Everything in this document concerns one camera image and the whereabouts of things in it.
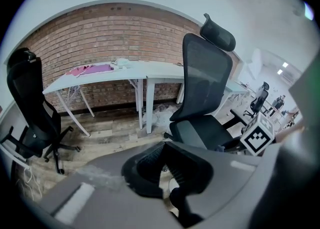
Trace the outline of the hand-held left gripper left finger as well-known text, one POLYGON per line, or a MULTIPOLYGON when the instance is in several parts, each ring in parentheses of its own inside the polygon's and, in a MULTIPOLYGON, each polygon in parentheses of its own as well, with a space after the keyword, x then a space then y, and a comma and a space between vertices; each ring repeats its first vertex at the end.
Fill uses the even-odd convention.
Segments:
POLYGON ((50 189, 39 205, 53 228, 179 229, 154 173, 181 165, 186 151, 167 141, 97 157, 50 189))

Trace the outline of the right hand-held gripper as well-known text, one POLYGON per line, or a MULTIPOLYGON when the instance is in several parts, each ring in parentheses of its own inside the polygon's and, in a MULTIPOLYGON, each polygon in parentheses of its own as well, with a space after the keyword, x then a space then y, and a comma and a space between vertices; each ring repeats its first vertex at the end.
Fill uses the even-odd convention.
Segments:
POLYGON ((240 142, 251 155, 259 155, 275 138, 274 125, 261 112, 248 123, 240 142))

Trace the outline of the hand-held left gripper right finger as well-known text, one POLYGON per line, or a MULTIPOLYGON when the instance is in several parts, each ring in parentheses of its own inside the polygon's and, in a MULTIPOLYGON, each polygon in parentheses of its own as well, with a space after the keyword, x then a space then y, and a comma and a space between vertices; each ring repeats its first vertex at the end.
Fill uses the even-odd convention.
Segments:
POLYGON ((260 191, 253 185, 260 158, 201 149, 177 142, 162 143, 162 159, 179 187, 172 201, 178 220, 249 221, 260 191))

